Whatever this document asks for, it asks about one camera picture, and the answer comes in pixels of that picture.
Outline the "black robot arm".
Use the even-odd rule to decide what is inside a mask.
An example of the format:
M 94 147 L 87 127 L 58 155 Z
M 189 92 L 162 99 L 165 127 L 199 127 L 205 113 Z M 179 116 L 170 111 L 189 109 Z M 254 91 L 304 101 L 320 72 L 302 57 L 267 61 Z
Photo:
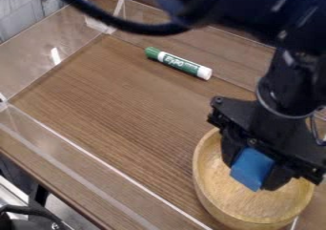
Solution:
M 326 176 L 326 139 L 314 113 L 326 108 L 326 0 L 158 0 L 187 28 L 225 25 L 274 46 L 253 101 L 217 96 L 207 121 L 222 135 L 231 177 L 274 191 Z

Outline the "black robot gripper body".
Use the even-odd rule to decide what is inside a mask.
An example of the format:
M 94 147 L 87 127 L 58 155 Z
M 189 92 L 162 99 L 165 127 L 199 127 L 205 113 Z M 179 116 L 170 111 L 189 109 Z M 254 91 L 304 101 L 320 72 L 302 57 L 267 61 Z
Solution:
M 318 185 L 326 178 L 326 139 L 318 136 L 314 118 L 271 112 L 258 100 L 215 96 L 210 101 L 207 122 L 219 129 L 242 129 L 249 134 L 250 148 L 275 163 L 290 161 L 297 178 Z

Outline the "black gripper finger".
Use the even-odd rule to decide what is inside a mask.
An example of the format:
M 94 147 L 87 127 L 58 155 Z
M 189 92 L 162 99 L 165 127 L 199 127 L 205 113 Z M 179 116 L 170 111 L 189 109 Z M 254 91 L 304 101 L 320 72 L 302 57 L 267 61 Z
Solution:
M 226 128 L 222 132 L 222 159 L 229 167 L 233 166 L 242 151 L 250 147 L 249 134 L 238 128 Z
M 261 189 L 275 191 L 282 188 L 293 178 L 297 178 L 296 165 L 290 161 L 277 162 L 265 177 Z

